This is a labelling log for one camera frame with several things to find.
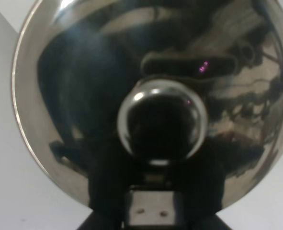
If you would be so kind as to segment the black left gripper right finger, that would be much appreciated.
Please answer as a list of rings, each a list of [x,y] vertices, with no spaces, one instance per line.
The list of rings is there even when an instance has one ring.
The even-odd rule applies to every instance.
[[[180,207],[180,217],[183,225],[181,230],[231,230],[231,228],[216,214],[223,208],[193,209]]]

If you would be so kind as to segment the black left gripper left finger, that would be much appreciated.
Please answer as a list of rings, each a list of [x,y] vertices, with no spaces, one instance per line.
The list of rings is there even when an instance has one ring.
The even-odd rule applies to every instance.
[[[123,220],[123,208],[92,209],[80,225],[80,230],[121,230]]]

